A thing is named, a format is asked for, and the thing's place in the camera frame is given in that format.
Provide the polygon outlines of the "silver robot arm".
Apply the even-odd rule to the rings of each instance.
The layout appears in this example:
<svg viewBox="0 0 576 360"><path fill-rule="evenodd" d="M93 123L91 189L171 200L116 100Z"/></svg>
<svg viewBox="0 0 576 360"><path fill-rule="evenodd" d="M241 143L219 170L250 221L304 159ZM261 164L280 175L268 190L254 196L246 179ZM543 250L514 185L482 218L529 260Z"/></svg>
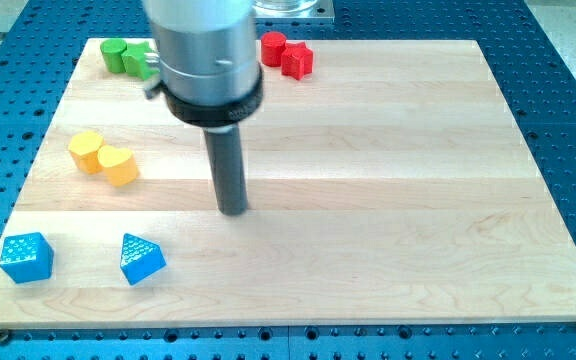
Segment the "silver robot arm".
<svg viewBox="0 0 576 360"><path fill-rule="evenodd" d="M202 128L236 124L258 109L252 0L144 0L171 113Z"/></svg>

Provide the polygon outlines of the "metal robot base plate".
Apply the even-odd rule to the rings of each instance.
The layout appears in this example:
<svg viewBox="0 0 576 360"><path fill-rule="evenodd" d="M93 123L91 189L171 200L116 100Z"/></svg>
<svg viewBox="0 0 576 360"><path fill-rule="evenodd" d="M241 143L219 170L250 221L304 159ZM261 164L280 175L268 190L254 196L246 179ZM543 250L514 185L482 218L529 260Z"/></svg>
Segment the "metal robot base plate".
<svg viewBox="0 0 576 360"><path fill-rule="evenodd" d="M333 23L333 0L254 0L256 18L272 23Z"/></svg>

